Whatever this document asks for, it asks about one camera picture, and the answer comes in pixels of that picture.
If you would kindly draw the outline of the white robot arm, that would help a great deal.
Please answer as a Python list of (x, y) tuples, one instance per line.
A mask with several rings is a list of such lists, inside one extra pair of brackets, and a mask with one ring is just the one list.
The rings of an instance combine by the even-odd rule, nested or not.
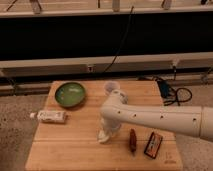
[(175, 132), (213, 142), (213, 108), (200, 106), (133, 106), (121, 90), (113, 90), (100, 109), (106, 135), (122, 123)]

